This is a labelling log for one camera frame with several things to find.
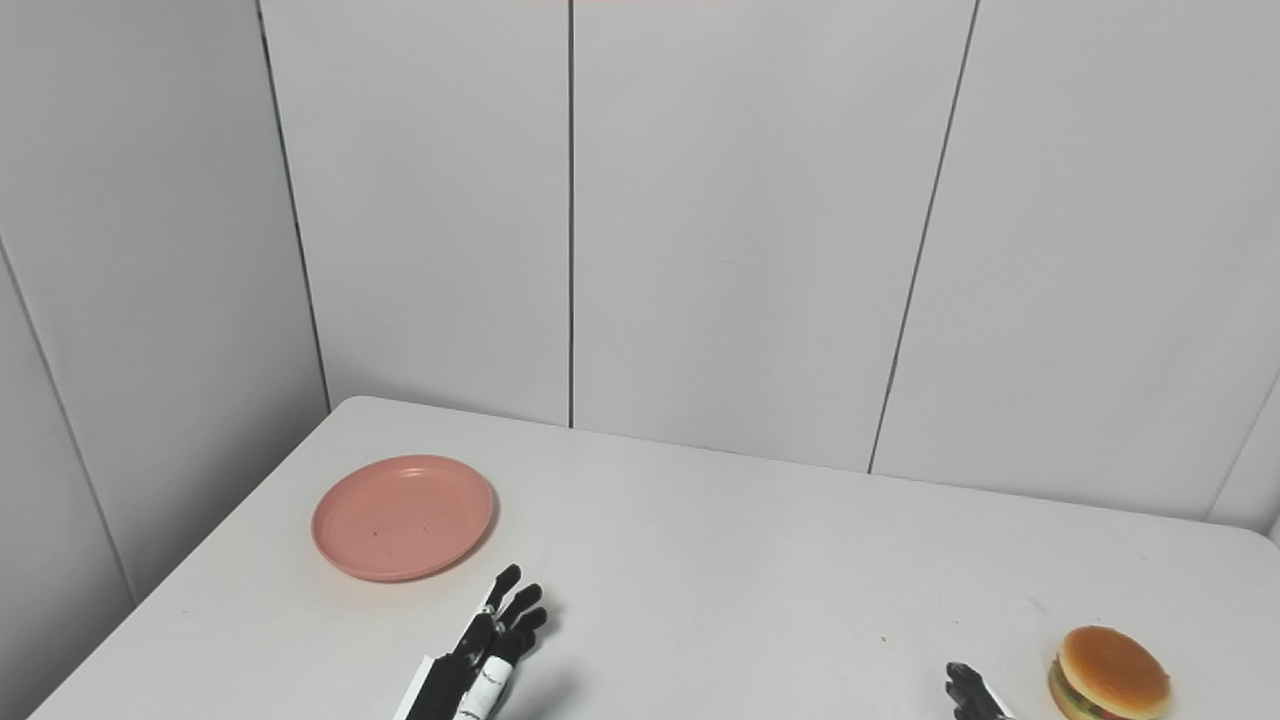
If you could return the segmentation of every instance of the white table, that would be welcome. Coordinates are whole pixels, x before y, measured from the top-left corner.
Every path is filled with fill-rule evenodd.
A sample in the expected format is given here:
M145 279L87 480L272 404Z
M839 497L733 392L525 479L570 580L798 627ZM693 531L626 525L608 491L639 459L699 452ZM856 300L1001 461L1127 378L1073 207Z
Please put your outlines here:
M402 454L480 470L494 532L435 578L348 578L311 511ZM389 719L511 561L554 619L500 720L945 720L948 660L1057 720L1046 667L1091 623L1164 661L1170 720L1280 712L1261 536L353 398L32 717Z

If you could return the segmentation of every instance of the plate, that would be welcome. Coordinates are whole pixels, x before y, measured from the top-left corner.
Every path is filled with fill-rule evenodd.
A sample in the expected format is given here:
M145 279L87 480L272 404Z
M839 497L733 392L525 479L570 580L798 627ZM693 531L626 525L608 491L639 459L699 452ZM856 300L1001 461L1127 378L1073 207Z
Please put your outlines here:
M366 465L316 505L311 537L342 571L384 583L438 573L489 529L493 488L466 462L404 455Z

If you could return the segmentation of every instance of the panel seam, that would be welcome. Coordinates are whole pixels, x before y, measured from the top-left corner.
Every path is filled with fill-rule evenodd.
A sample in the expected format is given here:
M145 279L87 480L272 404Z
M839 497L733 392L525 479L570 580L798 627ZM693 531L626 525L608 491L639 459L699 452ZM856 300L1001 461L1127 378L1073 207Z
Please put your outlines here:
M915 281L920 274L920 259L924 258L924 242L929 236L929 220L933 219L933 204L938 197L938 184L942 181L942 167L947 159L947 146L951 143L951 127L956 118L956 105L960 102L960 87L964 85L964 72L969 65L969 49L973 46L973 31L978 26L978 9L982 0L974 0L973 13L969 15L969 32L964 38L964 51L960 54L960 69L956 73L955 90L951 94L951 108L947 111L947 126L942 132L942 147L938 151L938 165L933 172L933 187L929 190L929 202L924 209L924 224L920 228L920 242L915 249L915 263L911 266L911 279L906 286L906 301L902 305L902 320L897 328L897 341L893 343L893 359L888 366L888 379L884 382L884 397L881 401L879 419L876 421L876 437L872 439L870 457L867 460L867 473L876 469L876 452L879 450L881 432L884 429L884 415L888 411L888 397L893 391L893 379L897 377L897 361L902 352L902 338L906 336L906 320L911 314L911 300L915 297Z
M22 284L18 282L18 270L13 265L13 260L9 258L9 249L5 247L4 238L0 237L0 263L4 263L5 273L9 275L9 282L13 283L14 295L18 296L18 309L22 311L23 320L27 323L27 332L31 333L31 341L36 345L36 355L40 357L41 369L45 372L45 378L49 380L49 388L54 393L54 404L58 406L58 414L61 416L63 427L67 428L67 437L72 445L72 452L76 456L76 462L79 465L81 474L84 477L84 486L88 488L90 498L93 501L93 510L97 512L97 520L102 525L102 534L106 536L106 544L111 550L111 557L115 560L115 569L120 573L120 579L124 582L124 589L129 594L129 602L133 607L138 606L138 592L133 587L133 580L129 579L129 573L124 568L124 559L120 555L120 547L115 542L115 536L111 533L111 525L106 520L106 512L102 510L102 498L97 495L97 487L93 484L93 478L90 477L88 462L84 461L84 452L81 450L79 439L76 437L76 428L72 425L70 414L67 411L67 404L63 401L63 393L58 387L58 380L54 378L54 368L49 361L49 354L45 352L45 345L40 341L40 333L36 332L36 319L31 314L31 306L27 304L27 296L22 292Z
M253 0L257 10L257 29L262 37L262 60L266 63L266 83L271 90L271 115L275 118L276 140L280 143L280 163L284 165L284 184L289 191L289 213L293 218L293 238L298 246L298 264L302 268L302 287L307 293L307 313L311 319L311 337L316 346L316 365L320 369L320 387L324 391L325 414L333 413L333 397L329 392L329 375L324 366L324 347L320 345L320 323L316 320L315 296L311 292L311 272L307 268L307 251L302 245L302 222L298 219L298 202L293 192L293 172L289 169L289 151L284 143L284 120L280 118L280 101L275 92L275 70L271 68L271 50L266 41L266 19L262 17L262 0Z
M1240 461L1240 456L1244 455L1244 448L1248 447L1249 439L1253 437L1253 430L1258 425L1258 420L1262 419L1262 414L1266 413L1267 405L1271 402L1271 396L1276 392L1276 384L1280 384L1280 369L1276 370L1275 375L1271 378L1271 387L1267 388L1266 395L1262 397L1262 405L1258 406L1258 411L1253 415L1253 421L1249 423L1249 429L1244 433L1244 439L1240 441L1240 447L1235 451L1235 457L1231 459L1231 464L1226 468L1226 474L1222 475L1222 482L1217 486L1217 492L1213 493L1213 501L1208 503L1208 509L1204 511L1204 516L1201 519L1203 521L1210 521L1208 519L1213 516L1213 511L1217 509L1217 503L1222 500L1222 492L1226 489L1228 483L1231 482L1231 474L1235 473L1235 465ZM1275 523L1275 518L1268 518L1268 523Z
M573 173L573 145L576 142L575 126L573 126L573 85L576 82L575 65L573 65L573 0L567 0L568 4L568 427L573 427L573 383L575 383L575 315L573 304L576 297L576 277L575 268L577 264L577 246L576 246L576 225L577 225L577 205L575 199L576 178Z

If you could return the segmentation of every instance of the toy hamburger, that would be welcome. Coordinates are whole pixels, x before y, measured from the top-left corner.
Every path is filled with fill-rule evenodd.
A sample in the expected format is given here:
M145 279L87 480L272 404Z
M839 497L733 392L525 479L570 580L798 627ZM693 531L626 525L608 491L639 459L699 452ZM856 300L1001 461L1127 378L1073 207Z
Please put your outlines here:
M1133 638L1111 628L1066 634L1048 689L1069 720L1157 720L1169 708L1169 675Z

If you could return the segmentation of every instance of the white wall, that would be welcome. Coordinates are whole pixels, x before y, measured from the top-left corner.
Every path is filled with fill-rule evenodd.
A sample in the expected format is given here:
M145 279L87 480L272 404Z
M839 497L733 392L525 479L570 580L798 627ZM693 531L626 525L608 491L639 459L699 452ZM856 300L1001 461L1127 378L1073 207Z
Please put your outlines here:
M567 423L567 3L262 13L333 402Z
M972 8L575 4L575 424L865 470Z
M133 601L3 252L0 571L0 719L18 720Z
M252 0L0 6L0 233L146 594L325 413Z
M0 719L17 720L325 398L252 0L0 4Z
M1208 520L1267 532L1280 515L1280 379L1236 454Z
M1210 512L1280 368L1276 27L982 4L876 471Z
M982 3L922 249L973 10L266 0L333 395L1265 527L1276 6Z

